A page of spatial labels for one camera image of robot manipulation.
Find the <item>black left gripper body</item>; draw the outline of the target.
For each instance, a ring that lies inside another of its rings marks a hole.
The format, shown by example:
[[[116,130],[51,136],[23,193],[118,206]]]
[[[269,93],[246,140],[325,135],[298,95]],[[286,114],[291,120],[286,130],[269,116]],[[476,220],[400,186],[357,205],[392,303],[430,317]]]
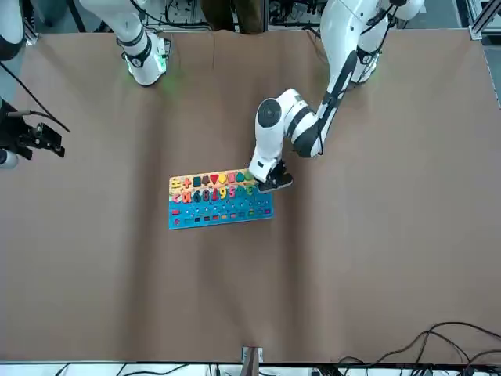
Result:
[[[256,177],[256,180],[258,181],[258,191],[260,193],[270,193],[286,188],[294,181],[283,160],[258,161],[257,166],[260,175]]]

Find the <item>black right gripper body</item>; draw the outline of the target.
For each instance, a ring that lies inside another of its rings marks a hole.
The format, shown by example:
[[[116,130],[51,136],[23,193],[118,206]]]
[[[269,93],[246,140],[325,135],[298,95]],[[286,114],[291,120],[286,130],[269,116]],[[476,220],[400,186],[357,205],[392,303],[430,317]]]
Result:
[[[21,117],[11,117],[16,109],[4,99],[1,100],[1,150],[14,153],[25,159],[31,159],[35,146],[35,129]]]

